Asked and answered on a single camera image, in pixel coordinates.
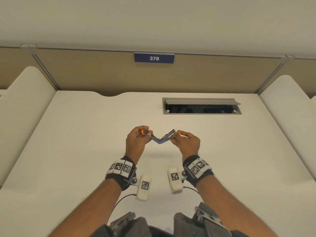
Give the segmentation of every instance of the forearm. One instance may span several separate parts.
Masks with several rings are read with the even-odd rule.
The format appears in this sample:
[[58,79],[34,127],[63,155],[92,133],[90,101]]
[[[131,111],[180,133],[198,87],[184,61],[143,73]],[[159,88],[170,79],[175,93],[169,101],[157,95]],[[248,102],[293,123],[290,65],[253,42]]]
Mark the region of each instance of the forearm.
[[239,230],[250,237],[277,236],[258,216],[243,205],[213,176],[209,175],[196,186],[204,203],[218,215],[229,230]]
[[114,179],[104,180],[49,237],[88,237],[108,222],[121,192],[121,187]]

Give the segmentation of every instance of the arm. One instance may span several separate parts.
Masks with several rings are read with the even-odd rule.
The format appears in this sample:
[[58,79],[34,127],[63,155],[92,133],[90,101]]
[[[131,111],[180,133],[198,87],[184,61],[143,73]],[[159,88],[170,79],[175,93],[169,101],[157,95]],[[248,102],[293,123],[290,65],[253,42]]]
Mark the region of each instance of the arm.
[[[171,142],[182,153],[182,162],[191,155],[197,155],[200,148],[200,139],[191,133],[178,131]],[[197,190],[204,203],[211,207],[220,217],[224,226],[229,230],[239,230],[251,237],[277,236],[258,216],[227,191],[213,175],[201,179]]]
[[[151,141],[152,131],[141,135],[148,126],[135,127],[126,138],[125,155],[137,164],[145,144]],[[121,187],[114,179],[104,180],[81,204],[79,204],[48,237],[88,237],[98,227],[106,224],[114,205],[121,195]]]

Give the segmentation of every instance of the wristband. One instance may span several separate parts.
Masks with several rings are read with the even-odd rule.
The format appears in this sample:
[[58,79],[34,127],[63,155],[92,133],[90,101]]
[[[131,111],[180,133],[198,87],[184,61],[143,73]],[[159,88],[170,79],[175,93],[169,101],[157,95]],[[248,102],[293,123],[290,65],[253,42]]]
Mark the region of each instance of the wristband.
[[131,184],[131,180],[136,176],[136,165],[128,156],[115,161],[105,175],[105,179],[114,179],[122,191]]
[[183,168],[187,172],[186,180],[196,187],[196,184],[208,175],[214,175],[210,165],[198,155],[191,155],[183,162]]

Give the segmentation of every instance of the person's right arm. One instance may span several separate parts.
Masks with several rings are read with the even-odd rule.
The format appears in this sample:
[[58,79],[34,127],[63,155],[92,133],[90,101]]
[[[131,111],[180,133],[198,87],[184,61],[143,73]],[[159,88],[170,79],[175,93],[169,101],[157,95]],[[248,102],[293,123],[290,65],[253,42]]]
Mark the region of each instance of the person's right arm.
[[[171,142],[180,149],[182,162],[191,155],[198,155],[200,139],[191,133],[177,131]],[[239,230],[250,237],[277,236],[258,216],[227,191],[213,175],[201,179],[196,188],[205,204],[218,215],[229,230]]]

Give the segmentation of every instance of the black wristband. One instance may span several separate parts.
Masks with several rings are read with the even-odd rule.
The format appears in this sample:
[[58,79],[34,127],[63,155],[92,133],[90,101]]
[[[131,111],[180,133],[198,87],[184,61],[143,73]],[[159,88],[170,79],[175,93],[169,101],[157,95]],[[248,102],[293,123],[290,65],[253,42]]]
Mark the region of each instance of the black wristband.
[[[132,161],[132,159],[129,158],[128,156],[126,156],[126,155],[125,155],[123,158],[121,158],[121,159],[127,160],[127,161],[133,163],[133,166],[134,166],[134,167],[136,166],[135,163],[134,163],[134,161]],[[122,191],[126,190],[126,189],[131,185],[130,183],[128,183],[128,182],[124,179],[123,176],[118,175],[118,174],[113,174],[113,173],[112,173],[112,174],[108,174],[108,175],[106,175],[105,179],[114,179],[114,180],[119,184],[119,186],[121,187]]]
[[[186,158],[182,164],[183,168],[185,171],[190,171],[187,170],[185,167],[188,167],[193,161],[195,161],[196,159],[200,158],[198,155],[191,155],[188,158]],[[187,178],[186,180],[193,185],[194,187],[196,187],[196,184],[203,179],[204,177],[208,176],[208,175],[214,175],[213,171],[208,169],[206,170],[199,178],[195,178],[193,177],[192,173],[187,173]]]

